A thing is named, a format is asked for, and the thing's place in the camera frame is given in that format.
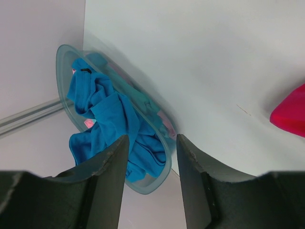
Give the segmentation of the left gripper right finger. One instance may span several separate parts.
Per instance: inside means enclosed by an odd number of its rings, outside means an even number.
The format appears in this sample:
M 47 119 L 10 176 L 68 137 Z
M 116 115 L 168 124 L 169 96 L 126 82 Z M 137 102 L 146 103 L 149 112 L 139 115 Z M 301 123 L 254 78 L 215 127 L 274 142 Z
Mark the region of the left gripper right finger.
M 236 170 L 177 136 L 177 159 L 189 229 L 302 229 L 305 174 Z

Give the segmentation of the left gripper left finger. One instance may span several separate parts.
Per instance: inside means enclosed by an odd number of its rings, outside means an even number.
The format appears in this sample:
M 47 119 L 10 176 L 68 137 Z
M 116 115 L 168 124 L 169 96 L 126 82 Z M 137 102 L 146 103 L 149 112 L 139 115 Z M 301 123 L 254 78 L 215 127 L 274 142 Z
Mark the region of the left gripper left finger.
M 122 204 L 129 138 L 55 177 L 0 173 L 3 229 L 116 229 Z

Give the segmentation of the red t shirt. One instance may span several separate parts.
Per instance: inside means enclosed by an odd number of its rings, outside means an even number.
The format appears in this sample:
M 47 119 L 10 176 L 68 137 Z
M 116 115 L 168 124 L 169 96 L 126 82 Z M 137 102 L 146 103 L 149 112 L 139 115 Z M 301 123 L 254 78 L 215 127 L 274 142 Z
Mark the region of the red t shirt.
M 292 91 L 271 113 L 270 122 L 276 127 L 305 136 L 305 85 Z

